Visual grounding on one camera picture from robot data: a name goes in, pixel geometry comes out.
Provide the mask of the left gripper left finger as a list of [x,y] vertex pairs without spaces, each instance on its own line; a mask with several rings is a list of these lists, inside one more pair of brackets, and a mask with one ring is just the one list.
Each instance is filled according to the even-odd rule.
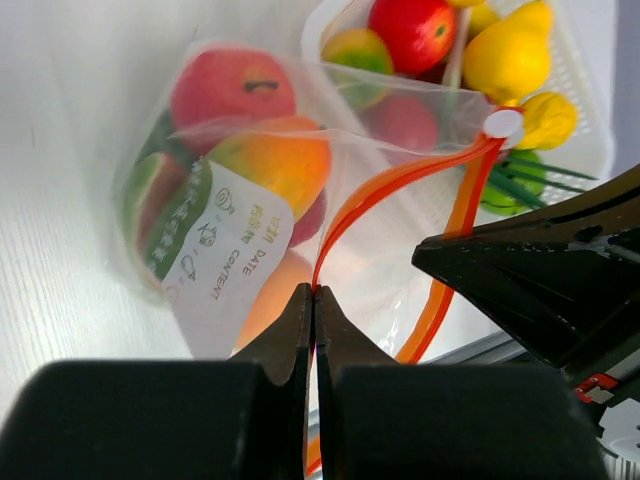
[[311,288],[226,360],[40,368],[1,431],[5,479],[301,479]]

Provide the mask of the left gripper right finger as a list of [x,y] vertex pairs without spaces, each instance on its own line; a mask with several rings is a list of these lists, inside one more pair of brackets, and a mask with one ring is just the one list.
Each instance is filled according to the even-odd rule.
[[320,449],[327,479],[603,479],[593,427],[553,370],[403,365],[317,289]]

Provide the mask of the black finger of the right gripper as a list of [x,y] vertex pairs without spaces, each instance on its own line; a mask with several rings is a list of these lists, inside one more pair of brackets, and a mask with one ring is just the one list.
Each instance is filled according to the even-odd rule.
[[618,370],[639,351],[639,170],[467,237],[430,237],[412,263],[570,377]]

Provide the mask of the peach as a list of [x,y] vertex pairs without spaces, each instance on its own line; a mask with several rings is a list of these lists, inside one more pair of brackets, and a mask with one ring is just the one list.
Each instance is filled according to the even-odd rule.
[[297,285],[308,283],[311,276],[310,263],[289,250],[258,294],[232,353],[243,349],[269,327],[283,312]]

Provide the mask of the yellow pear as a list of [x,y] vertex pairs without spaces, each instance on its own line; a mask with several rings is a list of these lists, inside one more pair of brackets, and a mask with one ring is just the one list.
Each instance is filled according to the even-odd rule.
[[551,73],[553,20],[547,2],[530,1],[486,28],[464,51],[466,85],[503,106],[536,91]]

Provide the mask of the watermelon slice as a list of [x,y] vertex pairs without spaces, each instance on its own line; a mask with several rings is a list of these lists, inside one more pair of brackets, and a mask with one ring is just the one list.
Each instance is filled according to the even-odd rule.
[[155,152],[133,167],[122,192],[120,225],[129,260],[149,287],[159,290],[186,235],[204,213],[212,186],[208,162],[182,166]]

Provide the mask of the clear zip bag orange zipper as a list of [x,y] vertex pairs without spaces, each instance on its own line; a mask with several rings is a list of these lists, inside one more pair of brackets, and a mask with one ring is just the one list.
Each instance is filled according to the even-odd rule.
[[117,181],[120,238],[195,358],[238,353],[308,283],[415,363],[453,292],[413,247],[472,230],[521,125],[479,92],[198,42]]

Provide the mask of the orange green mango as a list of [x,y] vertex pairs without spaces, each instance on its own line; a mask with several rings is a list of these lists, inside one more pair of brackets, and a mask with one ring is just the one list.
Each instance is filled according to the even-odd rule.
[[234,133],[205,158],[286,200],[298,221],[324,189],[332,170],[329,140],[301,115],[268,119]]

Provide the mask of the red tomato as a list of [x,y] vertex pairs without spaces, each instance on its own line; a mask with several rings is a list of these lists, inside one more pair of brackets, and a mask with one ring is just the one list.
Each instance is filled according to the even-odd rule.
[[215,121],[230,125],[289,116],[297,105],[289,76],[272,55],[229,47],[190,59],[173,86],[169,110],[184,144],[204,155],[220,141],[209,129]]

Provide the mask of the red strawberry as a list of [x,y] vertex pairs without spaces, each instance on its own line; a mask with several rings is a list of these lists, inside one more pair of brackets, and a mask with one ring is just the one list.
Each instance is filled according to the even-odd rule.
[[322,226],[327,208],[326,191],[323,190],[307,212],[295,223],[288,247],[295,248],[310,240]]

